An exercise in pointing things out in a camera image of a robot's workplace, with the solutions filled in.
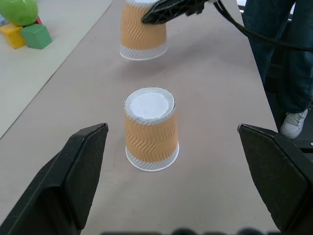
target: paper cup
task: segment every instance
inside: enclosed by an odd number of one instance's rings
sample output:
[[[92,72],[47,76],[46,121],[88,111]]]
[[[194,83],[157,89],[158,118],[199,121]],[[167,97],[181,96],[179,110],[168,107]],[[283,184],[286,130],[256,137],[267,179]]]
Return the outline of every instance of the paper cup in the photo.
[[[125,136],[128,160],[140,170],[169,167],[179,153],[173,95],[163,88],[147,87],[125,100]]]
[[[120,54],[129,60],[149,60],[167,50],[166,24],[143,24],[141,18],[157,0],[126,0],[122,9]]]

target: shoe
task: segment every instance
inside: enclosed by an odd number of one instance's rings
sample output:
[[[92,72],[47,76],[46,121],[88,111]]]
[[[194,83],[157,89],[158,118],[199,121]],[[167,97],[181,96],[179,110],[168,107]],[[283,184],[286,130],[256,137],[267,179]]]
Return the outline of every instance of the shoe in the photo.
[[[280,133],[289,139],[297,138],[302,131],[304,119],[306,118],[307,114],[307,109],[304,112],[298,114],[287,113],[285,121],[280,128]]]

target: green ball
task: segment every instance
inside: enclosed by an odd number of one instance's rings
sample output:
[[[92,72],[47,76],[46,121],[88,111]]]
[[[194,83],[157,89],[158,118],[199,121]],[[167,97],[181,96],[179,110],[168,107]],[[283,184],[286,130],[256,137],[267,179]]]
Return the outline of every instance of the green ball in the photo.
[[[0,14],[17,26],[32,24],[38,18],[36,0],[0,0]]]

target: beige table surface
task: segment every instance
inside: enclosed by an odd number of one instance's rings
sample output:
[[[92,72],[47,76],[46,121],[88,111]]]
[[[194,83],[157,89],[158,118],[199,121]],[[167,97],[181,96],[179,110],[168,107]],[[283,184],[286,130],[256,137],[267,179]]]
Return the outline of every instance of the beige table surface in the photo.
[[[225,1],[240,20],[235,0]],[[237,126],[276,130],[248,40],[207,4],[168,24],[169,50],[146,62],[119,51],[116,0],[0,140],[0,222],[38,170],[81,128],[107,122],[98,189],[83,235],[101,231],[263,231],[275,225],[251,179]],[[177,101],[180,153],[147,173],[125,156],[123,102],[160,86]]]

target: paper sheet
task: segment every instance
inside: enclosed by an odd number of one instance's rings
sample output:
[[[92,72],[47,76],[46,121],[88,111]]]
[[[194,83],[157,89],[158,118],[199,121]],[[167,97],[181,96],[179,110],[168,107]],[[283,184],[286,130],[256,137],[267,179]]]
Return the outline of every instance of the paper sheet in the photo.
[[[0,138],[45,85],[112,0],[40,0],[39,16],[53,42],[14,50],[0,37]]]

